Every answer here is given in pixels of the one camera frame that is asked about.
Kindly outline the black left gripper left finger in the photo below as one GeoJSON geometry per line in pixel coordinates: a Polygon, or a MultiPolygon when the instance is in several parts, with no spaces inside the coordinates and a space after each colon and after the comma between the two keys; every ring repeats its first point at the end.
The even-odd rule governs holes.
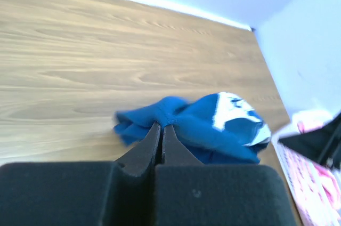
{"type": "Polygon", "coordinates": [[[149,174],[155,164],[161,127],[154,123],[146,137],[138,142],[134,148],[116,160],[124,174],[131,177],[141,177],[149,174]]]}

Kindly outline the blue Mickey print t-shirt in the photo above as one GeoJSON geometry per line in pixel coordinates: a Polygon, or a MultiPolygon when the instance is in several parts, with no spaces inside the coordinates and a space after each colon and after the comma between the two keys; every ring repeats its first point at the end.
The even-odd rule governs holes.
{"type": "Polygon", "coordinates": [[[244,99],[229,92],[195,102],[167,96],[146,107],[118,111],[114,132],[128,146],[145,138],[154,123],[173,126],[178,140],[204,164],[258,164],[270,141],[268,124],[244,99]]]}

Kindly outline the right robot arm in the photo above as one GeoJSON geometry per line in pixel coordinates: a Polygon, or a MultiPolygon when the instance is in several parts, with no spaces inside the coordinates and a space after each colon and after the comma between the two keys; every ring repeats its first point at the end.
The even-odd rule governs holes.
{"type": "MultiPolygon", "coordinates": [[[[329,170],[340,170],[340,115],[320,128],[292,135],[285,130],[297,130],[289,124],[271,136],[271,143],[283,169],[288,168],[284,151],[290,150],[329,170]]],[[[202,165],[177,138],[174,128],[167,126],[163,133],[162,156],[164,164],[202,165]]]]}

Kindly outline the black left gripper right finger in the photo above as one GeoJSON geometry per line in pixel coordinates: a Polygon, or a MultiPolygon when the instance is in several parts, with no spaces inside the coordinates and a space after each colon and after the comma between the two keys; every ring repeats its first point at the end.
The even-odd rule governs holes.
{"type": "Polygon", "coordinates": [[[163,130],[162,140],[163,165],[203,165],[177,138],[173,125],[163,130]]]}

